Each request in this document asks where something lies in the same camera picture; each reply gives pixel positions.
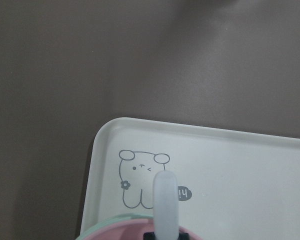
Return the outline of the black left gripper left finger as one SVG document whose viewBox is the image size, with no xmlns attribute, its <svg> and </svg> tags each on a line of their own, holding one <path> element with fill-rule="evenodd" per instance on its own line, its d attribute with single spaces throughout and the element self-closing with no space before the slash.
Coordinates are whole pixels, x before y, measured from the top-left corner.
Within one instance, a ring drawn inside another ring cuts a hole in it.
<svg viewBox="0 0 300 240">
<path fill-rule="evenodd" d="M 143 240 L 156 240 L 156 236 L 154 232 L 145 232 L 143 234 Z"/>
</svg>

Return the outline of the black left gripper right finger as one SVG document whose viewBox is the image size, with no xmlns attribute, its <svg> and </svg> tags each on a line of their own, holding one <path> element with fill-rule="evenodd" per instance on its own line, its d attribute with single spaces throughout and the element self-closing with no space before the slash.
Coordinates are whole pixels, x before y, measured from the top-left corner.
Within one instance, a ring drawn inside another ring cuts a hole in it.
<svg viewBox="0 0 300 240">
<path fill-rule="evenodd" d="M 190 240 L 190 235 L 187 232 L 180 232 L 178 240 Z"/>
</svg>

